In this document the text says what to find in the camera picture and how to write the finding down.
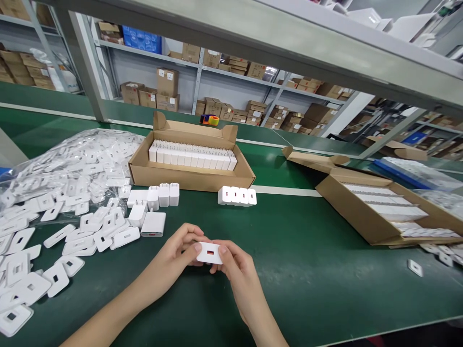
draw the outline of white stripe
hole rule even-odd
[[[262,194],[278,194],[278,195],[297,195],[297,196],[310,196],[321,198],[319,192],[315,189],[299,189],[299,188],[285,188],[285,187],[267,187],[267,186],[251,186],[256,190],[256,193]]]

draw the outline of box flap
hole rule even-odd
[[[287,160],[326,174],[329,174],[336,167],[336,164],[342,165],[350,160],[346,156],[321,157],[310,153],[294,152],[291,146],[283,148],[282,152]]]
[[[236,142],[238,134],[237,125],[225,125],[222,129],[211,128],[207,126],[188,124],[174,120],[166,120],[165,115],[160,111],[154,111],[153,130],[168,130],[193,133],[202,136],[210,136],[218,139],[229,141],[232,145]]]
[[[366,146],[371,146],[373,143],[377,142],[380,139],[381,138],[377,136],[368,136],[367,140],[370,140],[371,142],[364,141],[364,144]],[[389,141],[384,147],[390,148],[394,152],[394,154],[399,158],[410,160],[428,160],[428,156],[425,151],[407,146],[397,141]]]

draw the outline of clear plastic bag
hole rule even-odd
[[[68,199],[83,197],[89,202],[89,212],[93,212],[109,199],[118,198],[118,189],[132,183],[128,161],[143,139],[120,130],[92,129],[21,163],[0,176],[0,218],[8,223],[11,213],[30,206],[34,226],[78,221],[80,215],[75,215],[78,205],[69,205]],[[40,222],[37,208],[32,207],[37,202],[33,200],[47,195],[53,197],[55,204],[64,203],[55,220]],[[113,201],[126,215],[125,201]]]

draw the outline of warehouse shelf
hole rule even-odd
[[[309,96],[309,97],[312,97],[312,98],[315,98],[315,99],[329,101],[329,102],[332,102],[332,103],[338,104],[338,105],[343,105],[343,104],[346,103],[345,101],[329,98],[327,96],[318,95],[318,94],[314,94],[314,93],[308,93],[308,92],[305,92],[305,91],[299,91],[299,90],[294,89],[294,88],[284,87],[283,90],[287,91],[287,92],[291,92],[291,93],[302,94],[302,95]]]
[[[100,46],[106,46],[106,47],[110,47],[110,48],[117,49],[117,50],[120,50],[120,51],[126,51],[126,52],[130,52],[130,53],[134,53],[134,54],[140,54],[140,55],[148,56],[148,57],[159,59],[159,60],[168,61],[168,62],[171,62],[171,63],[174,63],[174,64],[183,65],[183,66],[195,67],[195,68],[198,68],[198,66],[199,66],[196,63],[191,63],[191,62],[187,62],[185,60],[172,58],[172,57],[167,56],[167,55],[162,55],[162,54],[143,51],[143,50],[140,50],[138,48],[132,48],[132,47],[124,46],[124,45],[119,45],[117,43],[112,43],[112,42],[99,40],[99,44],[100,44]]]
[[[13,23],[13,24],[18,24],[23,27],[29,27],[29,28],[34,28],[34,25],[32,22],[24,20],[24,19],[19,19],[15,17],[10,17],[4,14],[0,14],[0,21],[2,22],[8,22],[8,23]],[[43,29],[44,34],[46,35],[53,35],[53,36],[60,36],[56,30],[56,28],[53,27],[47,27],[47,26],[41,26]]]

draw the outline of hand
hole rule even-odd
[[[214,240],[223,265],[212,265],[210,272],[222,271],[230,280],[241,318],[249,327],[257,346],[288,346],[265,299],[252,257],[228,240]]]
[[[200,241],[210,242],[198,226],[189,223],[184,223],[166,241],[155,258],[127,288],[140,298],[141,309],[163,296],[187,265],[203,265],[196,261],[202,249],[198,243]]]

